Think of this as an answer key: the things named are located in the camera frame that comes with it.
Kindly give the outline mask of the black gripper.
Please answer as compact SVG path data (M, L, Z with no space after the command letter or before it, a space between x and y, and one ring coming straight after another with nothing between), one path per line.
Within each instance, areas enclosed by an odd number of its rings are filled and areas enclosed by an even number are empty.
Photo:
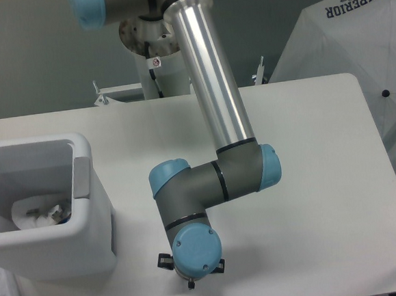
M159 268L165 270L174 269L174 261L173 261L173 256L171 254L159 253L157 263ZM211 274L224 273L224 272L225 272L225 260L221 258L218 266L214 268ZM187 287L189 289L194 289L197 281L200 281L202 279L202 278L189 277L188 275L184 275L180 271L176 271L176 274L178 274L180 278L184 279L187 282Z

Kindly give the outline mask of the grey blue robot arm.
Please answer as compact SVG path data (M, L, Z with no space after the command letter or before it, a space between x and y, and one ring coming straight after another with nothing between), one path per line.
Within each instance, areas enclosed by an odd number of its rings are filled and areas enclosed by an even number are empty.
M153 198L171 245L158 266L193 288L224 271L222 243L207 209L276 185L281 164L269 144L256 141L232 70L213 24L213 0L70 0L84 29L144 16L172 28L213 138L217 159L191 167L164 161L149 174Z

